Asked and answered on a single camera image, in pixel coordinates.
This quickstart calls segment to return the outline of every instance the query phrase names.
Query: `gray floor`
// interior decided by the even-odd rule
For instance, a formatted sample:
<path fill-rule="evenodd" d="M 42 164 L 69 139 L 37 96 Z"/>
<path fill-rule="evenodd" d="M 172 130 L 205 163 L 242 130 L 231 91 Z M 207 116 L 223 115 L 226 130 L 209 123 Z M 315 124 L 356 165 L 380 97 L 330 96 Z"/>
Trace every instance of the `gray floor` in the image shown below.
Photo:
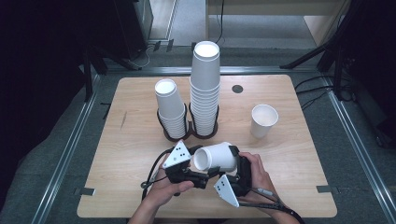
<path fill-rule="evenodd" d="M 306 30 L 287 33 L 284 39 L 306 35 Z M 198 38 L 188 37 L 185 42 Z M 286 42 L 279 38 L 279 43 Z M 176 45 L 171 51 L 162 47 L 157 51 L 149 49 L 147 55 L 134 61 L 137 64 L 149 64 L 140 72 L 131 72 L 109 63 L 111 70 L 107 76 L 100 76 L 101 82 L 96 91 L 96 98 L 92 111 L 88 116 L 81 137 L 78 140 L 74 155 L 67 167 L 62 185 L 56 195 L 45 223 L 125 223 L 122 218 L 80 218 L 77 216 L 79 197 L 74 194 L 75 188 L 85 185 L 92 158 L 95 153 L 100 134 L 105 125 L 104 116 L 107 105 L 111 103 L 118 81 L 122 77 L 152 76 L 158 67 L 189 67 L 191 66 L 192 52 L 190 47 Z M 315 72 L 316 57 L 301 67 L 303 72 L 276 69 L 280 64 L 289 63 L 304 55 L 310 49 L 308 46 L 294 46 L 294 48 L 243 48 L 242 45 L 234 48 L 221 47 L 222 66 L 264 66 L 262 73 L 288 74 L 294 85 L 311 77 L 319 76 Z M 301 90 L 322 86 L 321 80 L 305 83 Z M 323 91 L 313 91 L 299 94 L 301 105 L 316 98 Z M 32 150 L 17 171 L 14 182 L 8 192 L 7 203 L 0 214 L 0 223 L 30 223 L 36 209 L 50 182 L 50 178 L 64 148 L 69 140 L 70 133 L 84 106 L 84 90 L 75 97 L 72 104 L 54 127 L 51 135 L 42 144 Z M 353 102 L 345 103 L 351 118 L 361 134 L 364 145 L 370 151 L 379 173 L 384 178 L 389 189 L 394 189 L 396 180 L 392 171 L 395 167 L 395 150 L 378 147 L 375 135 L 361 113 L 359 107 Z M 310 107 L 304 110 L 304 116 L 313 141 L 318 151 L 319 159 L 329 184 L 339 188 L 339 193 L 333 195 L 338 214 L 334 218 L 307 218 L 306 223 L 389 223 L 375 196 L 361 163 L 353 149 L 332 102 L 328 95 L 317 99 Z"/>
<path fill-rule="evenodd" d="M 190 46 L 192 42 L 205 40 L 205 1 L 177 1 L 174 13 L 168 39 L 173 39 L 175 46 Z M 222 20 L 221 39 L 219 39 L 221 16 L 210 16 L 208 22 L 209 40 L 214 42 L 218 40 L 220 47 L 254 49 L 316 47 L 303 16 L 224 15 Z"/>

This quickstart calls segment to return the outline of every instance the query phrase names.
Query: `black tape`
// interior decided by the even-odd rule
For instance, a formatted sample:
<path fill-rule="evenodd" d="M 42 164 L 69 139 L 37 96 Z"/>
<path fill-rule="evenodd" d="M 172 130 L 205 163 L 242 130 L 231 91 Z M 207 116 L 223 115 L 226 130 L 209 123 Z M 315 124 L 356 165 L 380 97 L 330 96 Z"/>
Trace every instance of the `black tape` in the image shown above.
<path fill-rule="evenodd" d="M 317 186 L 318 193 L 332 193 L 332 194 L 339 194 L 340 191 L 337 187 L 330 187 L 329 185 L 326 186 Z"/>
<path fill-rule="evenodd" d="M 172 50 L 174 39 L 169 40 L 168 47 L 166 48 L 166 52 Z"/>
<path fill-rule="evenodd" d="M 160 48 L 160 46 L 161 46 L 161 41 L 158 41 L 157 43 L 155 43 L 153 51 L 157 51 Z"/>
<path fill-rule="evenodd" d="M 95 189 L 86 189 L 86 188 L 76 188 L 75 189 L 75 195 L 88 195 L 92 196 L 95 193 Z"/>

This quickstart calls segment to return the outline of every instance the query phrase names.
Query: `white paper cup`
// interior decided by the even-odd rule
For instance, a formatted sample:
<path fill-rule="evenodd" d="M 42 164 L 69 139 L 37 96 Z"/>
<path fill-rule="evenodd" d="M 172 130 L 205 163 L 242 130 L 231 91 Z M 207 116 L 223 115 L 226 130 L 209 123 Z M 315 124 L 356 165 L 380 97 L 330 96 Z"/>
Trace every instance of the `white paper cup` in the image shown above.
<path fill-rule="evenodd" d="M 199 105 L 191 104 L 191 111 L 194 114 L 212 114 L 218 112 L 219 104 L 213 105 Z"/>
<path fill-rule="evenodd" d="M 207 114 L 203 114 L 203 113 L 194 113 L 194 120 L 197 123 L 207 123 L 209 121 L 212 121 L 212 119 L 216 119 L 216 112 L 213 113 L 207 113 Z"/>
<path fill-rule="evenodd" d="M 192 82 L 191 82 L 191 77 L 190 77 L 190 85 L 191 85 L 191 91 L 199 94 L 199 95 L 203 95 L 203 96 L 207 96 L 207 95 L 213 95 L 213 94 L 217 94 L 220 90 L 220 83 L 218 83 L 218 85 L 210 90 L 202 90 L 199 89 L 198 87 L 195 87 Z"/>
<path fill-rule="evenodd" d="M 183 105 L 183 107 L 184 107 L 184 109 L 183 109 L 183 111 L 180 113 L 180 115 L 178 115 L 177 117 L 175 117 L 175 118 L 173 118 L 173 119 L 168 119 L 168 118 L 166 118 L 166 117 L 164 117 L 162 114 L 161 114 L 161 111 L 158 111 L 158 114 L 160 115 L 160 118 L 162 119 L 162 120 L 168 120 L 168 121 L 175 121 L 175 120 L 180 120 L 180 119 L 183 119 L 183 117 L 184 117 L 184 115 L 185 115 L 185 113 L 186 113 L 186 107 Z"/>
<path fill-rule="evenodd" d="M 192 102 L 192 104 L 197 109 L 207 110 L 210 108 L 218 107 L 219 101 L 213 101 L 213 102 L 207 102 L 207 103 L 200 103 L 200 102 L 194 101 L 194 102 Z"/>
<path fill-rule="evenodd" d="M 251 110 L 250 132 L 256 138 L 263 138 L 277 123 L 278 114 L 270 105 L 256 105 Z"/>
<path fill-rule="evenodd" d="M 199 126 L 208 126 L 208 125 L 213 125 L 216 121 L 216 116 L 214 116 L 211 119 L 195 119 L 195 124 Z"/>
<path fill-rule="evenodd" d="M 199 101 L 199 102 L 207 103 L 210 101 L 218 100 L 219 94 L 203 96 L 203 95 L 197 95 L 194 92 L 191 92 L 190 97 L 191 97 L 192 101 Z"/>
<path fill-rule="evenodd" d="M 165 119 L 176 119 L 184 112 L 184 104 L 172 79 L 162 79 L 155 84 L 158 109 Z"/>
<path fill-rule="evenodd" d="M 228 142 L 209 147 L 198 148 L 194 153 L 194 165 L 198 170 L 207 171 L 220 167 L 221 172 L 232 172 L 236 168 L 236 157 L 231 152 Z"/>
<path fill-rule="evenodd" d="M 211 41 L 202 41 L 195 45 L 191 83 L 194 87 L 207 91 L 212 90 L 220 82 L 219 46 Z"/>
<path fill-rule="evenodd" d="M 168 132 L 168 135 L 171 138 L 181 138 L 186 135 L 186 129 L 184 127 L 184 122 L 179 121 L 177 124 L 175 123 L 167 123 L 166 121 L 162 120 L 163 126 L 165 130 Z M 189 123 L 186 121 L 187 130 L 189 129 Z"/>

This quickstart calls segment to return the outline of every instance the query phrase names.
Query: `white triangular marker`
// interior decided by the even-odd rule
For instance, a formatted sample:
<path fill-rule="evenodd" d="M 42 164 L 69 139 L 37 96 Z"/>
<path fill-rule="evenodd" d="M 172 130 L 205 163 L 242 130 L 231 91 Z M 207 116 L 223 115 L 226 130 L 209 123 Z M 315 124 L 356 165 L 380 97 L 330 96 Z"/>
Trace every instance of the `white triangular marker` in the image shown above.
<path fill-rule="evenodd" d="M 163 169 L 177 165 L 183 161 L 188 161 L 190 159 L 191 154 L 189 150 L 186 148 L 183 141 L 180 140 L 177 142 L 177 145 L 174 147 L 169 157 L 163 163 Z"/>
<path fill-rule="evenodd" d="M 222 175 L 221 178 L 215 184 L 215 190 L 218 192 L 220 198 L 232 206 L 239 207 L 239 202 L 236 200 L 233 188 L 231 187 L 230 181 L 228 181 L 227 175 Z"/>

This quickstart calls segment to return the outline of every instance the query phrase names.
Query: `hand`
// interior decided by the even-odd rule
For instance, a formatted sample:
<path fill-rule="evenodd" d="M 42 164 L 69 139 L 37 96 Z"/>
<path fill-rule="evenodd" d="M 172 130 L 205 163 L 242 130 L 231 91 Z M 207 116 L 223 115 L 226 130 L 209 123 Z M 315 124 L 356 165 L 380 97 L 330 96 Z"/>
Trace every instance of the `hand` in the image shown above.
<path fill-rule="evenodd" d="M 265 171 L 262 165 L 262 158 L 259 154 L 252 155 L 248 152 L 239 152 L 241 157 L 246 157 L 250 161 L 251 169 L 251 187 L 256 189 L 267 189 L 276 193 L 274 184 L 270 175 Z M 247 203 L 271 203 L 272 201 L 250 191 L 246 196 L 239 197 L 240 200 Z"/>
<path fill-rule="evenodd" d="M 239 155 L 241 157 L 246 157 L 250 161 L 251 187 L 255 189 L 267 189 L 277 195 L 271 177 L 262 165 L 262 158 L 260 155 L 252 155 L 248 152 L 239 152 Z M 271 200 L 252 191 L 244 197 L 238 197 L 238 199 L 247 203 L 273 203 Z M 294 217 L 278 210 L 263 208 L 260 208 L 259 210 L 273 217 L 278 223 L 299 223 Z"/>
<path fill-rule="evenodd" d="M 158 170 L 158 174 L 155 178 L 155 180 L 158 181 L 152 185 L 148 195 L 129 220 L 129 224 L 152 223 L 161 205 L 168 203 L 174 194 L 184 192 L 194 187 L 194 184 L 191 181 L 172 184 L 168 178 L 163 179 L 166 177 L 165 170 L 162 168 L 163 162 L 160 164 L 160 169 Z"/>
<path fill-rule="evenodd" d="M 163 179 L 164 177 L 166 177 L 165 170 L 160 168 L 155 178 L 159 181 L 152 185 L 151 190 L 145 198 L 145 200 L 151 201 L 155 206 L 160 207 L 161 205 L 168 203 L 174 194 L 184 192 L 194 187 L 194 184 L 191 181 L 172 184 L 168 178 Z"/>

